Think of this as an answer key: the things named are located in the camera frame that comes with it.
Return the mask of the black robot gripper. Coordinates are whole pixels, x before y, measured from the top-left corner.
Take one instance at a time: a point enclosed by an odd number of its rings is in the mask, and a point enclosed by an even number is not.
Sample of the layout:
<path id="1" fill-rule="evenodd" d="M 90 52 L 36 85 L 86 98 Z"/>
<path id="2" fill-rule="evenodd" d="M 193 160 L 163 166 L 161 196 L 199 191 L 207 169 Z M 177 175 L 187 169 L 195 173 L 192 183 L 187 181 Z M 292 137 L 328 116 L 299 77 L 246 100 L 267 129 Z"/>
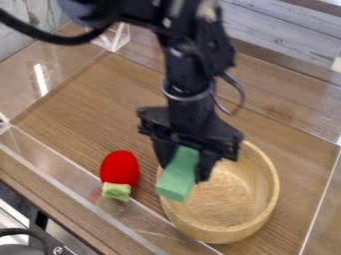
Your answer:
<path id="1" fill-rule="evenodd" d="M 195 182 L 208 181 L 221 157 L 236 160 L 243 134 L 216 114 L 213 92 L 192 97 L 167 95 L 168 104 L 137 109 L 139 133 L 151 138 L 160 167 L 183 145 L 197 150 Z"/>

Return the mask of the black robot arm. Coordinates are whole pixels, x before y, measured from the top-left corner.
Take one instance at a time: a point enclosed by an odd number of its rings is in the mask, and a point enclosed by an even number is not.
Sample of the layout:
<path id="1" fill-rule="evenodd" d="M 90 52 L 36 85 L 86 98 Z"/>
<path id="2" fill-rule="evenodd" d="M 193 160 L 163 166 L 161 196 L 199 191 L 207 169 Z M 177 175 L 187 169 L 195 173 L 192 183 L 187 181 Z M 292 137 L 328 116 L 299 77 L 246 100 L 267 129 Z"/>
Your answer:
<path id="1" fill-rule="evenodd" d="M 153 143 L 163 167 L 185 146 L 197 152 L 193 180 L 209 178 L 215 163 L 237 159 L 242 132 L 217 116 L 224 107 L 215 98 L 215 80 L 225 81 L 240 94 L 240 83 L 227 70 L 235 65 L 235 48 L 223 28 L 217 0 L 57 0 L 65 15 L 90 30 L 60 36 L 29 25 L 0 8 L 0 24 L 28 37 L 61 46 L 98 38 L 116 22 L 148 29 L 164 53 L 163 107 L 137 109 L 139 132 Z M 235 110 L 224 111 L 229 116 Z"/>

